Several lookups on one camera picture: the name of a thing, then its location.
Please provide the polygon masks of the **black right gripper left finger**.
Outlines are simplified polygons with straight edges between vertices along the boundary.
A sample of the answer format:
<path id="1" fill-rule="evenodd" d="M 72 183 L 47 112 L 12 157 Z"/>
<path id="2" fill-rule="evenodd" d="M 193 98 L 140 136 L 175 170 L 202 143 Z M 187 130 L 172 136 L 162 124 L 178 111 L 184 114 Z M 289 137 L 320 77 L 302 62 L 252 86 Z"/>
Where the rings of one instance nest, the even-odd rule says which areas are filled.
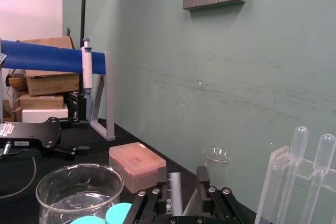
<path id="1" fill-rule="evenodd" d="M 159 217 L 166 214 L 167 184 L 167 168 L 159 168 L 156 185 L 137 192 L 125 222 L 158 223 Z"/>

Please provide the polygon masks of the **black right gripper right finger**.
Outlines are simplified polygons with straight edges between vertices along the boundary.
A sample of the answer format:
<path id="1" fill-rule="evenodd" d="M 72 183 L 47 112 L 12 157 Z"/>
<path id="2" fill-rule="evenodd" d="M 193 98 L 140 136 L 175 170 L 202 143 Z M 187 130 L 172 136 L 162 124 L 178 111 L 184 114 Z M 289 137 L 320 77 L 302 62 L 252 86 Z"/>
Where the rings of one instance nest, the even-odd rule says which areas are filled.
<path id="1" fill-rule="evenodd" d="M 205 166 L 197 167 L 196 174 L 201 208 L 196 215 L 197 223 L 244 223 L 245 214 L 232 191 L 211 185 Z"/>

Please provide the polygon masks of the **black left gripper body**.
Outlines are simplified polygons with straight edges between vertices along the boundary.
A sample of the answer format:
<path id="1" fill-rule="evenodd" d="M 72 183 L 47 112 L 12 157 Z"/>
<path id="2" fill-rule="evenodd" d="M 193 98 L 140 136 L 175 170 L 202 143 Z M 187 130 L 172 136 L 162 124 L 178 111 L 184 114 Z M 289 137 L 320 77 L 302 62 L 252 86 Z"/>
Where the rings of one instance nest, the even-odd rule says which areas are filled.
<path id="1" fill-rule="evenodd" d="M 61 138 L 61 124 L 57 118 L 43 123 L 1 121 L 1 155 L 8 156 L 12 148 L 35 148 L 52 151 Z"/>

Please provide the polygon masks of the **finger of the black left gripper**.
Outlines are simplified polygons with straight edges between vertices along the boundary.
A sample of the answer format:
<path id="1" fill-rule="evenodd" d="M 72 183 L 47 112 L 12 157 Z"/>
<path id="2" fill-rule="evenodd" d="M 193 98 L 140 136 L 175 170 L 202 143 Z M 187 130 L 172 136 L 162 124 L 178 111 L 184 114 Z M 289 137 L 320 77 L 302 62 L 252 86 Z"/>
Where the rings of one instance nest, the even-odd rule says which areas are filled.
<path id="1" fill-rule="evenodd" d="M 76 155 L 87 156 L 89 154 L 89 146 L 62 146 L 57 145 L 51 150 L 51 156 L 72 161 Z"/>
<path id="2" fill-rule="evenodd" d="M 81 130 L 86 130 L 90 126 L 89 121 L 78 120 L 74 118 L 61 118 L 59 119 L 59 122 L 63 129 L 77 128 Z"/>

